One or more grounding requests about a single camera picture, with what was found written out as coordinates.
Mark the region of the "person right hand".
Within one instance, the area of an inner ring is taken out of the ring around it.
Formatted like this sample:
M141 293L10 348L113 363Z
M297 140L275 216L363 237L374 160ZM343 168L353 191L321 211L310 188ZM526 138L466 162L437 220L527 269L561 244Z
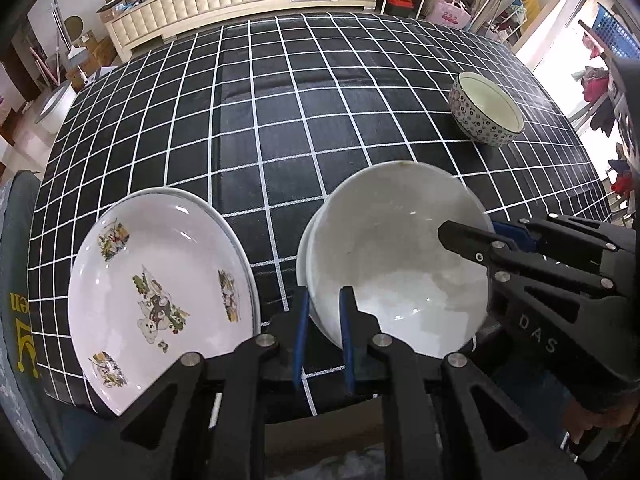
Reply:
M629 425L638 406L638 392L624 396L616 405L600 413L587 410L571 398L563 416L563 425L570 440L578 443L584 433L593 428L620 428Z

